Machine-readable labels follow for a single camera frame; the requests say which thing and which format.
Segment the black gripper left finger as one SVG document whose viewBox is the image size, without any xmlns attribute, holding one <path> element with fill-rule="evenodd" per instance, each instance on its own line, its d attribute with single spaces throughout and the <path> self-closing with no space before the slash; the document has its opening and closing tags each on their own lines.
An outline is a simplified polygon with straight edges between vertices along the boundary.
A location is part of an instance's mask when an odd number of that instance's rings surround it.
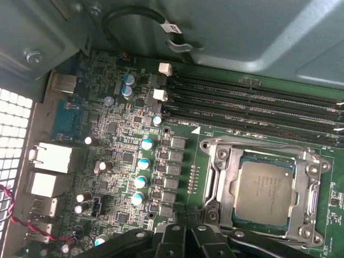
<svg viewBox="0 0 344 258">
<path fill-rule="evenodd" d="M 155 231 L 136 228 L 103 244 L 104 257 L 185 257 L 186 205 L 174 208 L 174 220 Z"/>
</svg>

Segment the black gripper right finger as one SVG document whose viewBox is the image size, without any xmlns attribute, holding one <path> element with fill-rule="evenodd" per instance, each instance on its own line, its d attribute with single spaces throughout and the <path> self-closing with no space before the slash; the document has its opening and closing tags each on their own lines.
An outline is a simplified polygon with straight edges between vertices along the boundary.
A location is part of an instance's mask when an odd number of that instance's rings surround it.
<svg viewBox="0 0 344 258">
<path fill-rule="evenodd" d="M 202 221 L 202 212 L 188 206 L 188 234 L 197 257 L 293 257 L 293 249 L 245 229 L 226 234 L 215 224 Z"/>
</svg>

